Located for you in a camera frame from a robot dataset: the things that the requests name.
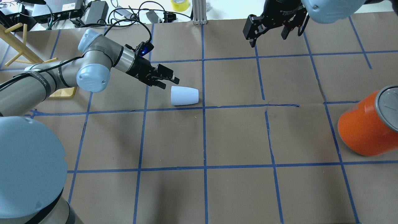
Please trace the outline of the yellow tape roll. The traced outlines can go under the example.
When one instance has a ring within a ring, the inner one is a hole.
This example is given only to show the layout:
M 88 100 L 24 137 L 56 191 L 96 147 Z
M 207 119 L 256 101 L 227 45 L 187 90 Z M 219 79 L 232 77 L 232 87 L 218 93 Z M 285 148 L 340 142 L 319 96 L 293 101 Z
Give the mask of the yellow tape roll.
M 170 2 L 176 12 L 183 12 L 189 8 L 189 0 L 171 0 Z

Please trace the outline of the aluminium frame post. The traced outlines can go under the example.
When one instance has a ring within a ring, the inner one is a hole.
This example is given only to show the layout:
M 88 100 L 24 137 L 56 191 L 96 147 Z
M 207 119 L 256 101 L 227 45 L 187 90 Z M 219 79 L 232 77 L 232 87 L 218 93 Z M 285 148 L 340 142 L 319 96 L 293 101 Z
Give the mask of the aluminium frame post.
M 192 0 L 192 13 L 194 25 L 207 24 L 206 0 Z

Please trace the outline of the black power adapter brick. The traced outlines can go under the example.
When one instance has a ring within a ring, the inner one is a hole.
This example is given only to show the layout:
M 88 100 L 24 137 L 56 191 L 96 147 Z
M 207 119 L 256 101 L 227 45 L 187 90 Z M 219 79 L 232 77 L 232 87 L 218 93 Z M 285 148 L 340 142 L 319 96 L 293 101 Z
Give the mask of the black power adapter brick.
M 146 12 L 146 16 L 147 16 L 148 20 L 149 20 L 152 24 L 159 24 L 159 23 L 162 23 L 162 20 L 161 20 L 160 17 L 155 13 L 154 10 L 150 10 L 150 11 Z

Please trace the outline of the light blue plastic cup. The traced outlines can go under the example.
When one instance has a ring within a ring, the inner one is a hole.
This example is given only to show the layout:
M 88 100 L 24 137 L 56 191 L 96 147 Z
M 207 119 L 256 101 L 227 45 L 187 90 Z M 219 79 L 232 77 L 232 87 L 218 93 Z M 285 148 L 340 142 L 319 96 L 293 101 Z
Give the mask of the light blue plastic cup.
M 172 106 L 196 104 L 199 102 L 199 90 L 184 86 L 172 86 L 170 100 Z

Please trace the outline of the orange canister with grey lid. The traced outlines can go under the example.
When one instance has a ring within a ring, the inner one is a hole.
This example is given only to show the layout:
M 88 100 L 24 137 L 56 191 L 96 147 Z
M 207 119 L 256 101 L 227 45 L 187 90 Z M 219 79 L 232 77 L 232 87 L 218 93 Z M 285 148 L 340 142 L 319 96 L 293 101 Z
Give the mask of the orange canister with grey lid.
M 345 111 L 337 130 L 345 145 L 363 156 L 378 156 L 398 147 L 397 85 L 375 91 Z

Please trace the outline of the large black power brick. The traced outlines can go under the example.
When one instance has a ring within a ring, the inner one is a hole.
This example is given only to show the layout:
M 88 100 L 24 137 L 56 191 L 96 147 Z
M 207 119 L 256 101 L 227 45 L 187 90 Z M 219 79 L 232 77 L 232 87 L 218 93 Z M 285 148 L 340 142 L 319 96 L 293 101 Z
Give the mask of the large black power brick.
M 92 1 L 86 16 L 85 24 L 105 24 L 108 14 L 108 3 L 106 1 Z

